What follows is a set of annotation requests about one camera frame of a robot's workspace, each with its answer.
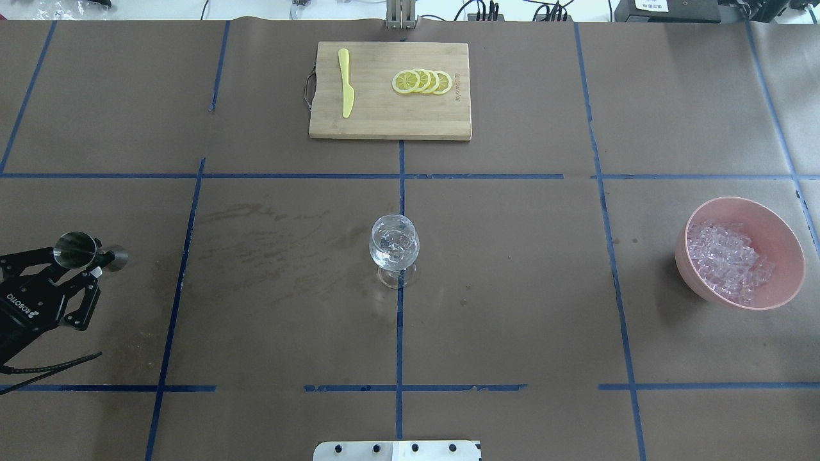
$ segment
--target ice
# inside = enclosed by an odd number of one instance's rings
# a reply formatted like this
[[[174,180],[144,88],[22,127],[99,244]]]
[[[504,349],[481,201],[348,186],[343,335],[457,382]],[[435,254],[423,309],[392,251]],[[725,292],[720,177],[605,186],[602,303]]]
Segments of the ice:
[[[758,254],[742,223],[692,223],[686,234],[692,264],[704,283],[733,303],[750,306],[754,289],[772,278],[775,264]]]

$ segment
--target bowl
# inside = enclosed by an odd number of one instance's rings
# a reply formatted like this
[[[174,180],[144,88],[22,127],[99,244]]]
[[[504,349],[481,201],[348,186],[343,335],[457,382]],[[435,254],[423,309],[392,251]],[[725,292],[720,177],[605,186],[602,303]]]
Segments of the bowl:
[[[734,303],[708,287],[695,270],[686,237],[692,223],[714,221],[718,225],[742,223],[751,247],[774,262],[769,281],[754,289],[750,306]],[[800,292],[806,275],[806,260],[795,233],[775,212],[741,197],[720,197],[700,205],[686,221],[675,248],[675,262],[686,284],[701,298],[715,304],[753,311],[779,308]]]

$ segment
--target clear glass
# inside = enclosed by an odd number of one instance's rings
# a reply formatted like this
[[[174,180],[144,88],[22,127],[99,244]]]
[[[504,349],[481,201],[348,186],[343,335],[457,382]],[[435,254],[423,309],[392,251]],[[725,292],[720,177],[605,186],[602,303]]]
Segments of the clear glass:
[[[370,256],[379,267],[379,280],[389,288],[398,289],[412,282],[418,249],[416,227],[406,216],[389,214],[373,224]]]

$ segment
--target knife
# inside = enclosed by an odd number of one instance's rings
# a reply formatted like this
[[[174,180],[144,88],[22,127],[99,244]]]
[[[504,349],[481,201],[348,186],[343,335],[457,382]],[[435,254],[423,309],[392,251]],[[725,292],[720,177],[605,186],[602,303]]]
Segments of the knife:
[[[353,110],[353,98],[356,93],[350,86],[350,52],[347,48],[339,50],[339,67],[342,70],[342,116],[348,118]]]

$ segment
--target glass base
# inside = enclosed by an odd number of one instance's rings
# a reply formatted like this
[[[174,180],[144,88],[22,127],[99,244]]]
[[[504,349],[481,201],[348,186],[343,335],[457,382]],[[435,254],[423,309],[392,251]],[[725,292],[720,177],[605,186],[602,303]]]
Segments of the glass base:
[[[394,271],[387,271],[379,267],[379,271],[376,273],[379,277],[381,283],[385,284],[386,287],[392,288],[394,290],[399,289],[399,281],[402,281],[402,287],[410,285],[413,283],[416,275],[416,263],[413,263],[412,266],[404,269],[401,272],[394,272]]]

